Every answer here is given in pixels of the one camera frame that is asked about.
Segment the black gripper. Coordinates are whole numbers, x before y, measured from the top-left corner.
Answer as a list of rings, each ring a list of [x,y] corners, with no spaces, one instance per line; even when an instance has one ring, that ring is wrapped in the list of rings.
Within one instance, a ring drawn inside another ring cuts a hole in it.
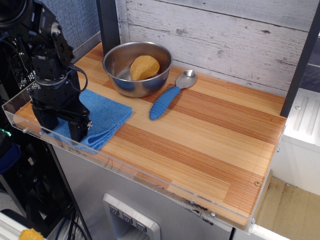
[[[92,127],[90,111],[80,101],[80,83],[76,71],[67,71],[57,82],[49,84],[47,80],[38,80],[40,88],[31,88],[27,93],[31,97],[32,110],[39,124],[53,130],[58,118],[68,122],[71,139],[80,142]]]

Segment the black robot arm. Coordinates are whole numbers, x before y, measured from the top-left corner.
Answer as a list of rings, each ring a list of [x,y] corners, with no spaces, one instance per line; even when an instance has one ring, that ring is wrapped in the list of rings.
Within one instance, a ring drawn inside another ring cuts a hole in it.
[[[80,142],[92,125],[90,111],[81,103],[75,58],[56,16],[38,0],[2,0],[0,35],[12,36],[28,45],[35,82],[39,88],[27,91],[32,110],[46,130],[53,130],[59,119],[67,121],[70,137]]]

